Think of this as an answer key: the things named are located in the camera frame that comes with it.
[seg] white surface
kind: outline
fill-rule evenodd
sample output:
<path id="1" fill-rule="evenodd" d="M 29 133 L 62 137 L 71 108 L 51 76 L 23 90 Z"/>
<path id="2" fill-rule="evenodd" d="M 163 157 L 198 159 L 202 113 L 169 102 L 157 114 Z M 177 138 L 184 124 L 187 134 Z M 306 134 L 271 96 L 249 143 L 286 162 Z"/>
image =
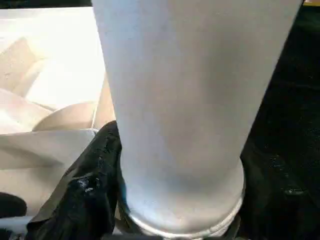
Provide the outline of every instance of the white surface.
<path id="1" fill-rule="evenodd" d="M 0 136 L 0 192 L 21 197 L 35 215 L 94 136 L 91 129 Z"/>
<path id="2" fill-rule="evenodd" d="M 91 7 L 0 9 L 0 88 L 17 88 L 43 59 L 27 100 L 60 109 L 99 99 L 105 66 Z"/>
<path id="3" fill-rule="evenodd" d="M 13 231 L 17 234 L 27 234 L 27 224 L 32 218 L 30 216 L 17 216 L 0 218 L 0 229 Z"/>
<path id="4" fill-rule="evenodd" d="M 109 123 L 115 119 L 115 109 L 110 93 L 109 81 L 107 76 L 105 76 L 100 99 L 93 117 L 92 128 L 100 129 L 106 123 Z"/>
<path id="5" fill-rule="evenodd" d="M 49 114 L 51 114 L 50 110 L 0 89 L 0 136 L 1 134 L 30 132 L 40 120 Z"/>
<path id="6" fill-rule="evenodd" d="M 0 192 L 24 199 L 29 216 L 37 213 L 95 134 L 94 129 L 78 129 L 87 123 L 77 125 L 84 119 L 73 111 L 63 116 L 74 131 L 61 131 L 70 125 L 57 130 L 61 122 L 52 120 L 65 112 L 62 108 L 97 102 L 104 79 L 91 7 L 0 9 L 0 93 L 6 89 L 15 99 L 4 102 L 0 94 Z M 102 123 L 114 118 L 112 102 L 108 103 L 111 110 L 104 111 L 105 119 L 99 115 Z M 41 106 L 58 112 L 36 130 L 55 131 L 29 132 L 52 112 Z M 92 118 L 92 110 L 87 113 Z M 87 127 L 92 126 L 91 119 Z"/>
<path id="7" fill-rule="evenodd" d="M 96 107 L 97 103 L 92 101 L 66 106 L 43 118 L 33 131 L 89 129 Z"/>

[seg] black plastic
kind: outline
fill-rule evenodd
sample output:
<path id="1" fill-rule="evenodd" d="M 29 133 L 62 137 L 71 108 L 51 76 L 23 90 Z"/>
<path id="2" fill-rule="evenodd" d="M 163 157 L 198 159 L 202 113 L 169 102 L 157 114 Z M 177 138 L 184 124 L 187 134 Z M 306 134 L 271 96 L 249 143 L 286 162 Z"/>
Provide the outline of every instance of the black plastic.
<path id="1" fill-rule="evenodd" d="M 27 240 L 100 239 L 115 227 L 117 161 L 115 121 L 105 125 L 66 171 L 51 197 L 27 225 Z"/>

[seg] metal tube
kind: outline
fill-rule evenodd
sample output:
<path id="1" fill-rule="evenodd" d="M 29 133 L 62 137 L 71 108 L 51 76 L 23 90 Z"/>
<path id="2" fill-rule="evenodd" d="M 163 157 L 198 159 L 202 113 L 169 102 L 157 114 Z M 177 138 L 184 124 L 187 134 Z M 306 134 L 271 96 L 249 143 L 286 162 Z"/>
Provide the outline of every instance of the metal tube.
<path id="1" fill-rule="evenodd" d="M 221 236 L 240 153 L 301 1 L 93 0 L 130 219 L 166 238 Z"/>

